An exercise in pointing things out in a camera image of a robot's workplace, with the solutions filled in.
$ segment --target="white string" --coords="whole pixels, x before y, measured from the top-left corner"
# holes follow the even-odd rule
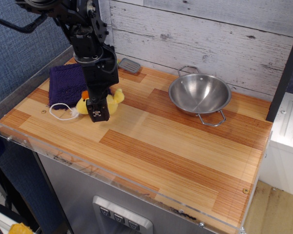
[[[72,113],[74,113],[75,115],[72,117],[72,118],[59,118],[57,117],[55,114],[52,113],[52,108],[54,106],[57,106],[57,105],[64,105],[66,106]],[[73,111],[68,105],[66,105],[65,103],[55,103],[53,104],[52,106],[50,106],[50,110],[49,110],[50,114],[53,115],[55,118],[59,119],[59,120],[62,120],[62,121],[65,121],[65,120],[71,120],[71,119],[74,119],[74,118],[77,118],[79,116],[79,113],[76,112],[76,111]]]

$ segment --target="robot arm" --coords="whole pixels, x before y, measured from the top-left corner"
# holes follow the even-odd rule
[[[72,44],[74,58],[81,64],[93,122],[108,121],[108,88],[118,83],[114,48],[104,43],[108,31],[101,20],[98,0],[15,0],[28,12],[52,17]]]

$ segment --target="wooden countertop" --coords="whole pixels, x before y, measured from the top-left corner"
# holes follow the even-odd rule
[[[176,76],[143,67],[134,75],[120,70],[119,77],[112,90],[122,88],[125,100],[107,122],[93,123],[88,115],[55,119],[46,107],[47,80],[0,120],[16,131],[1,131],[26,137],[32,149],[59,149],[76,156],[72,161],[95,164],[123,178],[123,186],[133,188],[126,179],[142,185],[141,193],[182,209],[184,217],[235,233],[230,225],[241,227],[271,131],[265,121],[270,103],[233,93],[223,110],[227,120],[204,126],[170,101],[167,91]],[[221,115],[204,119],[217,123]]]

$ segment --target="bowl handle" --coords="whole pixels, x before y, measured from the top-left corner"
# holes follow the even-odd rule
[[[182,68],[178,69],[178,74],[179,74],[179,76],[181,76],[180,72],[181,72],[181,70],[184,69],[185,67],[192,67],[192,68],[195,68],[195,69],[198,71],[198,73],[201,73],[200,70],[199,70],[197,67],[193,67],[193,66],[188,66],[188,65],[186,65],[186,66],[183,66]]]
[[[217,127],[217,126],[219,126],[220,124],[222,124],[223,122],[225,122],[225,121],[226,121],[226,117],[225,117],[225,115],[224,115],[223,111],[222,111],[222,110],[220,110],[220,111],[218,111],[218,112],[220,112],[220,113],[221,113],[221,115],[222,115],[222,117],[223,117],[224,119],[223,119],[222,121],[220,121],[219,123],[217,123],[217,124],[212,124],[212,123],[205,123],[205,122],[203,121],[203,119],[202,119],[202,117],[201,117],[201,115],[200,115],[200,114],[196,114],[196,116],[198,116],[198,117],[200,118],[200,120],[201,120],[202,124],[204,124],[204,125],[208,125],[208,126],[212,126],[212,127]]]

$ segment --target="button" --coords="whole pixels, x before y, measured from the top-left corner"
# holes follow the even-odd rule
[[[139,224],[134,223],[134,222],[132,222],[130,220],[128,220],[128,224],[129,224],[129,227],[131,227],[132,229],[137,230],[137,231],[140,230]]]
[[[111,216],[111,214],[109,213],[109,210],[107,210],[107,209],[105,209],[105,208],[103,208],[103,207],[101,207],[100,206],[100,211],[101,211],[101,213],[102,214],[104,214],[105,216]]]
[[[121,217],[120,215],[118,215],[118,214],[114,214],[114,219],[115,219],[117,222],[125,223],[125,219],[124,219],[123,217]]]

